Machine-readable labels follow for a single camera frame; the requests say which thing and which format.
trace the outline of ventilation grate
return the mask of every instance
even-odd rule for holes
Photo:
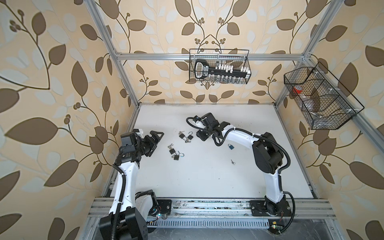
[[[151,222],[148,227],[160,228],[269,228],[267,219],[211,219],[201,220],[198,218],[170,218],[159,219]]]

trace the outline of wallpaper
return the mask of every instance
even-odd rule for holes
[[[313,58],[340,78],[366,107],[360,114],[384,133],[384,2],[344,3]],[[339,130],[313,131],[289,96],[279,110],[316,190],[329,199],[345,235],[384,239],[384,156],[352,121]]]
[[[96,0],[117,51],[301,53],[327,0]]]
[[[81,1],[0,0],[0,22],[0,239],[73,240],[133,107]]]
[[[189,79],[185,61],[123,61],[142,103],[273,103],[284,87],[283,75],[292,61],[250,61],[248,84],[220,84]]]

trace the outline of black wire basket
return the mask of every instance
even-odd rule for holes
[[[334,87],[325,77],[337,80]],[[361,102],[321,62],[284,74],[284,84],[312,130],[336,130],[364,109]]]
[[[190,81],[247,84],[252,73],[249,50],[197,49],[189,50]]]

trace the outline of brown leaf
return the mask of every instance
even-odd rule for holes
[[[127,97],[127,91],[125,90],[125,88],[123,88],[123,89],[120,90],[120,95],[121,95],[123,98],[126,98],[126,97]]]
[[[76,62],[72,68],[71,79],[76,92],[84,97],[88,90],[88,80],[79,62]]]
[[[180,91],[180,94],[181,94],[183,97],[185,97],[185,98],[193,98],[192,93],[190,93],[190,92],[188,92],[188,91],[183,91],[183,90],[181,90],[181,91]]]
[[[317,24],[313,25],[312,30],[311,30],[310,37],[312,37],[312,35],[313,35],[313,33],[315,32],[317,26],[318,26]]]
[[[365,233],[369,240],[383,240],[384,239],[384,230],[380,222],[377,220],[372,220],[365,225]]]
[[[251,2],[251,0],[238,0],[237,2],[235,2],[235,4],[233,5],[233,8],[232,8],[232,14],[235,16],[235,17],[240,17],[241,15],[243,15],[246,10],[248,9],[249,7],[249,3]]]
[[[187,83],[187,84],[195,84],[196,83],[196,79],[191,78],[191,79],[187,80],[185,83]]]
[[[106,25],[105,26],[107,28],[107,31],[108,31],[108,34],[109,34],[109,37],[112,38],[112,31],[111,31],[111,27],[109,25]]]
[[[0,89],[0,113],[13,107],[20,99],[19,92],[10,88]]]
[[[7,231],[10,227],[12,227],[19,219],[21,218],[21,214],[7,214],[0,217],[0,234]]]
[[[97,39],[97,33],[96,30],[89,24],[83,24],[80,26],[81,30],[83,31],[83,34],[89,38],[90,40],[96,40]]]
[[[57,187],[68,181],[76,172],[79,162],[71,159],[60,165],[44,183],[46,187]]]
[[[49,60],[53,65],[59,65],[64,60],[66,53],[65,44],[51,48],[48,53]]]
[[[5,136],[18,142],[41,145],[49,142],[57,131],[57,126],[48,119],[30,118],[16,124]]]
[[[32,29],[36,35],[40,35],[45,31],[46,29],[45,18],[41,12],[38,12],[33,16]]]
[[[157,103],[157,104],[165,104],[165,102],[166,102],[165,99],[159,99],[159,100],[154,101],[154,103]]]
[[[258,80],[257,83],[262,86],[266,86],[266,81],[264,80]]]
[[[279,51],[275,51],[271,54],[285,54],[285,51],[284,50],[279,50]]]
[[[101,104],[103,106],[104,112],[108,112],[109,107],[111,105],[111,95],[109,94],[108,87],[106,86],[103,92],[103,98],[101,100]]]
[[[300,121],[299,123],[299,130],[300,130],[300,133],[303,137],[306,137],[307,136],[307,129],[305,128],[303,122]]]
[[[355,233],[352,230],[347,229],[347,233],[348,233],[349,238],[351,240],[363,240],[363,238],[361,236],[359,236],[357,233]]]
[[[216,103],[217,102],[217,96],[216,95],[208,95],[208,98],[211,102]]]
[[[284,107],[287,108],[287,106],[288,106],[288,98],[287,97],[284,98],[283,104],[284,104]]]
[[[91,180],[89,182],[93,182],[96,180],[96,178],[100,175],[100,172],[101,172],[101,169],[103,168],[103,165],[101,164],[101,162],[99,162],[95,169],[93,170],[93,173],[92,173],[92,176],[91,176]]]
[[[356,89],[358,82],[358,71],[352,63],[349,63],[341,74],[337,86],[346,96],[349,96]]]
[[[365,47],[365,57],[375,67],[384,65],[384,50],[371,46]]]
[[[113,129],[112,129],[113,136],[116,136],[118,130],[119,130],[119,120],[116,120],[115,125],[113,125]]]
[[[344,4],[351,7],[356,4],[356,0],[344,0]]]
[[[105,14],[112,18],[116,19],[119,16],[119,5],[115,0],[99,0],[101,9]]]
[[[256,91],[256,92],[252,92],[254,95],[257,95],[257,96],[264,96],[266,94],[265,91]]]
[[[95,127],[96,137],[102,142],[106,143],[108,141],[108,132],[104,127],[98,126]]]
[[[292,30],[295,27],[296,22],[293,19],[286,18],[277,20],[276,24],[280,30],[288,31]]]
[[[323,141],[319,145],[319,152],[324,155],[328,156],[333,153],[336,147],[336,138],[327,138],[325,141]]]
[[[185,62],[175,62],[175,64],[176,64],[176,66],[178,68],[180,68],[183,71],[188,71],[189,70],[189,66]]]
[[[155,86],[158,83],[157,80],[150,81],[148,85]]]
[[[383,176],[367,164],[363,162],[352,162],[349,168],[353,175],[362,183],[376,189],[384,189]]]
[[[347,30],[346,26],[343,26],[343,25],[334,26],[329,30],[329,32],[325,36],[325,40],[329,42],[336,41],[337,39],[341,38],[341,36],[345,33],[346,30]]]
[[[228,23],[227,31],[228,31],[229,34],[234,35],[234,36],[240,34],[240,29],[239,29],[239,27],[237,26],[236,23]]]
[[[329,130],[316,130],[313,134],[313,142],[320,145],[325,139],[328,138]]]
[[[328,63],[327,63],[327,61],[325,59],[323,59],[323,58],[319,58],[317,60],[317,62],[319,62],[320,69],[323,70],[324,73],[328,73]]]
[[[305,15],[308,18],[313,18],[323,10],[326,4],[327,0],[310,0],[305,10]]]
[[[137,70],[141,75],[144,75],[144,74],[145,74],[144,69],[143,69],[140,65],[138,65],[138,64],[136,64],[136,70]]]
[[[176,9],[183,17],[188,17],[191,14],[191,5],[186,0],[175,0]]]
[[[248,104],[259,104],[260,102],[257,100],[249,99]]]
[[[195,30],[194,23],[186,23],[183,27],[183,30],[181,30],[181,35],[183,36],[191,35],[194,32],[194,30]]]
[[[196,102],[201,103],[202,101],[204,101],[204,98],[205,98],[205,94],[203,94],[203,95],[198,95],[198,96],[196,97]]]
[[[20,171],[17,171],[0,178],[0,201],[14,188],[19,177]]]
[[[146,21],[140,19],[133,19],[128,22],[128,28],[132,31],[141,31],[145,28]]]
[[[89,145],[95,154],[100,154],[104,149],[103,143],[97,137],[89,137]]]
[[[160,95],[161,92],[159,92],[159,91],[149,91],[148,94],[151,95],[151,96],[157,96],[157,95]]]
[[[112,61],[109,58],[107,59],[107,67],[109,74],[112,76]]]
[[[221,98],[229,98],[235,93],[234,90],[225,91],[221,94]]]
[[[330,182],[332,184],[335,184],[335,181],[333,180],[331,172],[329,171],[329,169],[324,164],[320,165],[320,172],[323,175],[323,177],[325,178],[325,180],[327,180],[328,182]]]
[[[76,227],[75,229],[73,229],[70,233],[68,233],[64,240],[75,240],[79,229],[80,227]]]
[[[278,73],[279,71],[281,70],[281,64],[277,65],[275,67],[275,69],[272,71],[272,74],[275,75],[276,73]]]
[[[63,219],[55,217],[48,232],[48,240],[59,240],[64,233],[64,229],[65,223]]]
[[[98,59],[96,59],[95,70],[97,73],[101,71],[101,69],[103,68],[103,64],[104,64],[103,57],[99,57]]]

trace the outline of white table surface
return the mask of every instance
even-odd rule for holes
[[[295,198],[313,198],[297,159],[272,105],[143,105],[135,128],[164,132],[151,157],[140,162],[136,191],[152,189],[157,197],[262,198],[265,182],[255,164],[253,152],[238,143],[226,140],[217,147],[212,138],[205,142],[190,127],[187,117],[211,112],[219,121],[253,133],[270,132],[288,152],[291,165],[281,173],[283,190]],[[179,138],[193,131],[191,143]],[[171,158],[168,145],[185,154],[179,161]],[[230,150],[228,144],[235,148]]]

